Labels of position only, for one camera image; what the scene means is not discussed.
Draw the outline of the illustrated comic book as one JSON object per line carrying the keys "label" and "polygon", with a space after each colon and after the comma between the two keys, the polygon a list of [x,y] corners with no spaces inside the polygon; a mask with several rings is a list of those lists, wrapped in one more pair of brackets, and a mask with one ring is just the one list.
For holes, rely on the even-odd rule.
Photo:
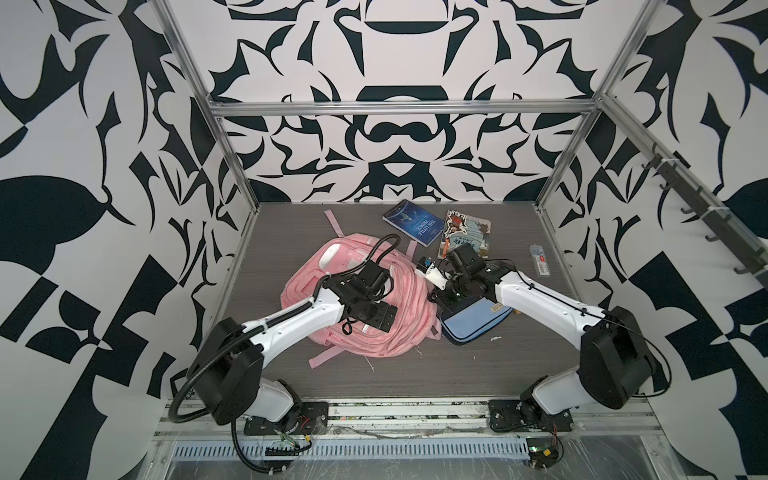
{"label": "illustrated comic book", "polygon": [[461,245],[471,245],[483,259],[489,257],[491,222],[455,209],[446,214],[442,237],[437,257],[444,259],[446,254]]}

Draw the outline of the pink student backpack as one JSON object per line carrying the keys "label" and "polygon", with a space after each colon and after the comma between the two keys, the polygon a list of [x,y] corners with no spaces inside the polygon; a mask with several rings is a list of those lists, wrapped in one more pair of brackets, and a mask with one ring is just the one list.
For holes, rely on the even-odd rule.
{"label": "pink student backpack", "polygon": [[310,296],[324,276],[323,287],[349,301],[341,321],[309,338],[326,348],[309,360],[316,368],[348,352],[368,358],[402,355],[423,340],[439,340],[442,326],[437,306],[428,300],[431,288],[412,262],[416,243],[407,253],[397,249],[398,237],[384,242],[364,234],[346,235],[332,211],[325,212],[336,238],[327,242],[287,281],[281,293],[286,308]]}

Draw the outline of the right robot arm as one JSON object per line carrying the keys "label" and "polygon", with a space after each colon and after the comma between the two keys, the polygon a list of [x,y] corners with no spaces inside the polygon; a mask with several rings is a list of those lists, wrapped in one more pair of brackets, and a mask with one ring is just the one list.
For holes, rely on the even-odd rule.
{"label": "right robot arm", "polygon": [[448,252],[449,266],[422,258],[444,331],[460,343],[518,311],[560,335],[579,353],[577,366],[532,385],[522,402],[555,416],[597,403],[618,410],[656,373],[658,362],[634,315],[604,310],[552,290],[508,259],[483,259],[469,245]]}

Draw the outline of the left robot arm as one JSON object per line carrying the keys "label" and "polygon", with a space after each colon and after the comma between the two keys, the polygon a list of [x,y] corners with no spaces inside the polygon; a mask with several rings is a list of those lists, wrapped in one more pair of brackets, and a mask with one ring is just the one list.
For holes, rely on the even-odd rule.
{"label": "left robot arm", "polygon": [[175,418],[209,414],[216,424],[227,425],[248,415],[282,422],[299,408],[300,399],[287,384],[263,378],[264,367],[326,327],[340,325],[348,334],[353,323],[361,322],[389,331],[397,307],[384,298],[393,289],[389,271],[367,261],[349,272],[323,276],[311,296],[275,314],[243,324],[231,318],[220,321],[201,345],[178,392],[179,398],[195,392],[204,408]]}

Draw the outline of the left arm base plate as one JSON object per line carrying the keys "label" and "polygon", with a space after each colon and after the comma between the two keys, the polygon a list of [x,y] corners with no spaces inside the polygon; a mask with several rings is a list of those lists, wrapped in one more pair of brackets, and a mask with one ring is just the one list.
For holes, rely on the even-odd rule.
{"label": "left arm base plate", "polygon": [[327,427],[329,403],[324,401],[303,402],[293,407],[276,423],[261,417],[246,419],[246,436],[269,436],[286,433],[288,435],[309,435]]}

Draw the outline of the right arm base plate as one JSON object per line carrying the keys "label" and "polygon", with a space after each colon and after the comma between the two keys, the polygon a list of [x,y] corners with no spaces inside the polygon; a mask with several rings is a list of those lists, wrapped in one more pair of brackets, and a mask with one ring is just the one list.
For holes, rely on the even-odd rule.
{"label": "right arm base plate", "polygon": [[572,430],[573,418],[569,410],[550,415],[532,400],[493,399],[488,402],[488,409],[489,428],[497,433]]}

